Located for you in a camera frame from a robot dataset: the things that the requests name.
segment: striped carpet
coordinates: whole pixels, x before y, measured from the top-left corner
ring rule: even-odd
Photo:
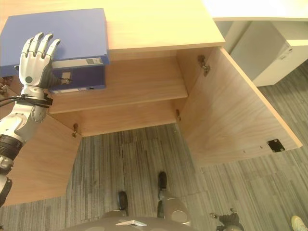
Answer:
[[[0,209],[6,231],[58,231],[98,219],[125,190],[129,212],[155,216],[157,174],[188,207],[193,226],[214,231],[208,213],[236,208],[247,231],[292,230],[296,214],[308,224],[308,62],[260,90],[304,147],[195,171],[176,125],[83,138],[63,197]]]

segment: black metal plate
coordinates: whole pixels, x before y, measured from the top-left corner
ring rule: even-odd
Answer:
[[[279,139],[268,141],[267,144],[269,145],[269,147],[272,149],[274,153],[285,151],[285,148],[281,144]]]

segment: wooden cabinet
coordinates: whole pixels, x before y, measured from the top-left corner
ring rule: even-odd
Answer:
[[[106,89],[53,95],[48,118],[16,158],[10,174],[16,186],[7,204],[64,193],[80,140],[71,135],[74,123],[81,136],[178,123],[201,166],[270,154],[267,141],[274,139],[286,150],[301,146],[219,47],[223,37],[201,1],[34,0],[28,3],[31,7],[15,7],[14,2],[7,1],[11,11],[0,14],[2,19],[104,7],[111,64],[106,67]],[[209,67],[206,75],[200,61]],[[33,179],[28,185],[26,171]],[[40,191],[21,198],[30,187]]]

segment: robot finger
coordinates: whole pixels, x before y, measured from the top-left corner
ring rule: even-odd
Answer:
[[[53,38],[53,34],[47,34],[45,35],[43,40],[40,42],[38,52],[42,53],[42,56],[44,56],[46,47],[52,38]]]
[[[51,59],[53,58],[53,54],[57,48],[57,46],[59,45],[60,40],[59,39],[55,39],[52,44],[50,45],[50,47],[48,48],[46,55],[49,55],[51,57]]]
[[[25,53],[26,55],[28,54],[28,51],[29,51],[30,44],[31,44],[32,40],[33,40],[33,37],[32,37],[32,38],[29,38],[29,39],[27,40],[27,42],[24,44],[24,47],[23,47],[21,53]]]
[[[39,32],[34,36],[34,39],[32,40],[29,48],[29,52],[33,52],[33,54],[37,52],[39,41],[42,39],[43,36],[44,34],[42,32]]]

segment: door hinge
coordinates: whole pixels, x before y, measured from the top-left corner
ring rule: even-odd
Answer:
[[[267,141],[267,144],[269,145],[269,147],[271,148],[273,153],[285,151],[285,148],[281,144],[279,139],[274,139],[274,140],[271,140],[271,141]]]
[[[177,114],[177,120],[181,121],[180,111],[178,109],[176,109],[175,113]]]
[[[78,129],[78,124],[77,123],[75,123],[73,125],[73,129],[74,129],[74,132],[72,133],[72,136],[76,138],[77,137],[77,129]]]
[[[204,76],[208,74],[210,71],[210,66],[205,64],[205,56],[204,55],[198,55],[198,63],[200,67],[203,69]]]

